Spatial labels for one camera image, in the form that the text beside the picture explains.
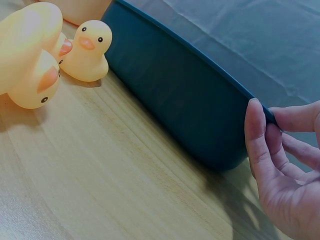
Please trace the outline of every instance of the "hand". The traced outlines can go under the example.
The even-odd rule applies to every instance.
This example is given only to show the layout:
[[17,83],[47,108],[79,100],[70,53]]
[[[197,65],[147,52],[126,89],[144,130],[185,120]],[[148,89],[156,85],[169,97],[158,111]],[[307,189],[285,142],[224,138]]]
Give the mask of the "hand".
[[[320,101],[304,106],[272,108],[281,129],[315,132],[320,143]],[[245,142],[263,210],[284,234],[296,240],[320,238],[320,150],[299,141],[274,124],[266,126],[263,108],[252,99],[247,107]],[[286,152],[308,165],[305,173]]]

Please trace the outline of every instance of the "duck beak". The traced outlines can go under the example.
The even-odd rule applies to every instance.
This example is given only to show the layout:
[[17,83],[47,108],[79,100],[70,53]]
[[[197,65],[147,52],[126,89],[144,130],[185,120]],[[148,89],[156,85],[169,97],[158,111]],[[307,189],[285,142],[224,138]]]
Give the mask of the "duck beak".
[[93,42],[87,37],[79,37],[79,44],[86,50],[93,50],[96,48]]
[[60,73],[54,66],[52,66],[41,78],[40,83],[37,88],[37,93],[42,93],[43,91],[50,88],[53,84],[56,83],[58,78],[60,77]]
[[72,50],[72,42],[69,41],[68,39],[65,39],[60,49],[59,57],[70,53],[71,50]]

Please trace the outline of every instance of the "rubber duck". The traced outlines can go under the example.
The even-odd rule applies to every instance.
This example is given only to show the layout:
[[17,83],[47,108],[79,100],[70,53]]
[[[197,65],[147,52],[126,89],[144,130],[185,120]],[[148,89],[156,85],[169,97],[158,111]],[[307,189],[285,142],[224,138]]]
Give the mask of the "rubber duck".
[[58,63],[62,63],[64,56],[72,50],[73,46],[71,41],[61,32],[63,16],[60,8],[50,2],[35,2],[24,7],[22,11],[29,9],[36,11],[46,26],[42,48],[50,53]]
[[79,26],[72,42],[72,50],[60,68],[71,77],[94,82],[107,75],[109,65],[105,52],[112,42],[110,27],[99,20],[89,20]]
[[42,49],[35,67],[28,72],[25,80],[8,91],[8,95],[24,109],[37,109],[56,94],[59,79],[60,68],[56,59]]
[[59,85],[57,60],[43,49],[47,23],[31,7],[0,22],[0,95],[8,93],[22,108],[42,107]]

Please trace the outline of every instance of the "gray fabric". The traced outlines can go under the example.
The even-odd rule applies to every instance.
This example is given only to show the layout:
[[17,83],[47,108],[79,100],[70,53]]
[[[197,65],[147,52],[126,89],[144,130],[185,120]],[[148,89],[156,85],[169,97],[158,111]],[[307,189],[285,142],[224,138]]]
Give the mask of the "gray fabric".
[[[320,1],[127,1],[205,53],[267,107],[319,100]],[[314,134],[293,135],[317,146]]]

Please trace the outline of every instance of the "dark teal tray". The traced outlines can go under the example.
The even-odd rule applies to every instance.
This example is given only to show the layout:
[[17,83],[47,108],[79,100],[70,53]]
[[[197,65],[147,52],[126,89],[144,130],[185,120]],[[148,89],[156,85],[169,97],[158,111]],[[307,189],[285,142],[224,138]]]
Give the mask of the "dark teal tray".
[[[115,0],[110,68],[199,162],[230,170],[247,156],[244,119],[254,96],[215,62],[150,16]],[[267,122],[276,124],[264,107]]]

